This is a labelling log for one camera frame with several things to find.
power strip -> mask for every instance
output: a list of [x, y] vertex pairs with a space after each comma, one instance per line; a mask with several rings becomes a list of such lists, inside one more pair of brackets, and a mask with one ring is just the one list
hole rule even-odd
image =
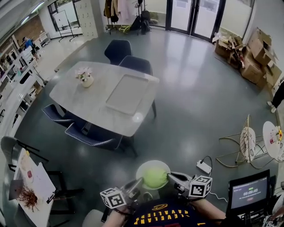
[[201, 160], [199, 160], [196, 164], [196, 166], [201, 169], [202, 171], [204, 171], [205, 173], [210, 173], [211, 172], [211, 167], [208, 166], [204, 161], [201, 163]]

door frame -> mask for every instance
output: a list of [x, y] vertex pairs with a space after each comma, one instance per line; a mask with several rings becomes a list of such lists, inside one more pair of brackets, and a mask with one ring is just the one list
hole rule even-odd
[[166, 30], [176, 31], [176, 32], [179, 32], [179, 33], [182, 33], [182, 34], [185, 34], [185, 35], [189, 35], [189, 36], [192, 36], [192, 37], [196, 37], [196, 38], [199, 38], [199, 39], [206, 40], [208, 42], [212, 42], [212, 39], [214, 37], [214, 33], [219, 31], [221, 21], [222, 21], [222, 18], [223, 18], [225, 5], [226, 5], [226, 0], [220, 0], [220, 2], [219, 2], [219, 8], [218, 8], [218, 11], [217, 11], [216, 20], [215, 20], [215, 24], [214, 24], [210, 38], [194, 33], [193, 28], [195, 28], [195, 26], [196, 26], [200, 0], [192, 0], [191, 1], [190, 15], [189, 15], [189, 22], [188, 22], [188, 26], [187, 26], [187, 31], [171, 27], [173, 2], [174, 2], [174, 0], [167, 0]]

computer screen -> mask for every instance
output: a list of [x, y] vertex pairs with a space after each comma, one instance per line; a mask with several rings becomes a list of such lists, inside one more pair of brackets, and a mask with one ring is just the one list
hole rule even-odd
[[233, 187], [231, 209], [264, 200], [267, 195], [267, 177]]

monitor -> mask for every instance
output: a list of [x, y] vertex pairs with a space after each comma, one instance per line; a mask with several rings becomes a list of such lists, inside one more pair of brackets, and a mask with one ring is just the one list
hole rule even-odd
[[269, 177], [268, 170], [230, 181], [227, 212], [238, 215], [263, 209], [269, 198]]

green ball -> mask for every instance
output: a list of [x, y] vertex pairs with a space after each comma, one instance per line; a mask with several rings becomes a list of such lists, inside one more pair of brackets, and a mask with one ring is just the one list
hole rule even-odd
[[164, 169], [151, 167], [144, 172], [144, 184], [150, 188], [159, 188], [167, 182], [167, 173]]

